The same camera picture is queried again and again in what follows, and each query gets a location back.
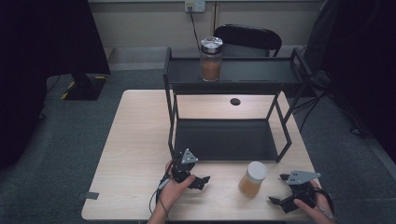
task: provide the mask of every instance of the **gray floor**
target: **gray floor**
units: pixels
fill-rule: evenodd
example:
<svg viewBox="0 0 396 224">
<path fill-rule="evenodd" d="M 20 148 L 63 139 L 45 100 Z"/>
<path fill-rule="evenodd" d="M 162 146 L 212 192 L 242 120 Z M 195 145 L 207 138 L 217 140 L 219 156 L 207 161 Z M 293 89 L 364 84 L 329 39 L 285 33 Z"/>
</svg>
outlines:
<svg viewBox="0 0 396 224">
<path fill-rule="evenodd" d="M 78 195 L 90 188 L 122 93 L 163 88 L 161 70 L 115 71 L 97 101 L 61 101 L 72 79 L 56 80 L 48 80 L 54 87 L 45 118 L 21 160 L 0 172 L 0 223 L 86 223 Z M 299 125 L 305 113 L 295 116 Z M 395 223 L 394 163 L 374 139 L 351 134 L 351 126 L 328 97 L 306 121 L 302 137 L 322 187 L 335 196 L 339 223 Z"/>
</svg>

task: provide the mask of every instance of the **black chair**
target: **black chair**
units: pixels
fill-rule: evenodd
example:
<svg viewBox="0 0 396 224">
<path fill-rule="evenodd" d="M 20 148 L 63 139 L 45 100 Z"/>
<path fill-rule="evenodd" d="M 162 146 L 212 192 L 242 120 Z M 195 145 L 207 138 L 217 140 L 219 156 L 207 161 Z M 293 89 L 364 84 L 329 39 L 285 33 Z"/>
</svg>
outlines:
<svg viewBox="0 0 396 224">
<path fill-rule="evenodd" d="M 223 41 L 223 57 L 275 57 L 282 46 L 282 39 L 275 32 L 236 24 L 219 26 L 213 36 Z"/>
</svg>

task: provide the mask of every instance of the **glass jar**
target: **glass jar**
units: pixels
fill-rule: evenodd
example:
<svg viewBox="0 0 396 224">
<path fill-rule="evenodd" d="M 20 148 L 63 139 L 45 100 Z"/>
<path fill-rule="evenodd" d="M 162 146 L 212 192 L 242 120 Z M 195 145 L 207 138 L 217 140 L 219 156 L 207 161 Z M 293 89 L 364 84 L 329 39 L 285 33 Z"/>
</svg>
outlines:
<svg viewBox="0 0 396 224">
<path fill-rule="evenodd" d="M 204 81 L 217 81 L 220 76 L 222 40 L 208 36 L 201 41 L 201 76 Z"/>
<path fill-rule="evenodd" d="M 239 189 L 248 197 L 256 196 L 267 173 L 268 171 L 264 164 L 259 161 L 251 162 L 239 182 Z"/>
</svg>

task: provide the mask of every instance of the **shelf bottom tier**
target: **shelf bottom tier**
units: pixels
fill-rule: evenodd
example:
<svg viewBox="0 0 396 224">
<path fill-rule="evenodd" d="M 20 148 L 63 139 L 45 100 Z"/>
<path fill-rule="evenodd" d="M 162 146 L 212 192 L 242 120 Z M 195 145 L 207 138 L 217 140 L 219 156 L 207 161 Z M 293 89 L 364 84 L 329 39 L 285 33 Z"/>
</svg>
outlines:
<svg viewBox="0 0 396 224">
<path fill-rule="evenodd" d="M 275 161 L 266 119 L 179 119 L 175 153 L 189 148 L 200 161 Z"/>
</svg>

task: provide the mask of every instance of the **wooden table top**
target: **wooden table top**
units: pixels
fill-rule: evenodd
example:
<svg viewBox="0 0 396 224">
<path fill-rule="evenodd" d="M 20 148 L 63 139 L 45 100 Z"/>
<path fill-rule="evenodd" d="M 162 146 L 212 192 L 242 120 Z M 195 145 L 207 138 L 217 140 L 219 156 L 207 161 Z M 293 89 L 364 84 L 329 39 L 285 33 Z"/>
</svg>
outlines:
<svg viewBox="0 0 396 224">
<path fill-rule="evenodd" d="M 242 104 L 231 105 L 238 97 Z M 263 118 L 273 96 L 194 95 L 178 96 L 181 116 L 185 118 Z M 282 111 L 289 105 L 282 93 Z M 286 143 L 277 113 L 270 118 L 278 153 Z M 121 98 L 106 140 L 90 192 L 97 200 L 87 199 L 82 217 L 88 220 L 147 220 L 149 200 L 171 160 L 167 145 L 170 120 L 164 90 L 126 91 Z M 288 121 L 292 145 L 280 163 L 265 163 L 268 176 L 258 195 L 244 196 L 238 183 L 249 161 L 199 161 L 191 173 L 209 182 L 202 191 L 186 189 L 170 212 L 170 220 L 306 220 L 301 210 L 285 214 L 268 197 L 285 199 L 290 188 L 279 177 L 291 170 L 314 172 L 294 118 Z"/>
</svg>

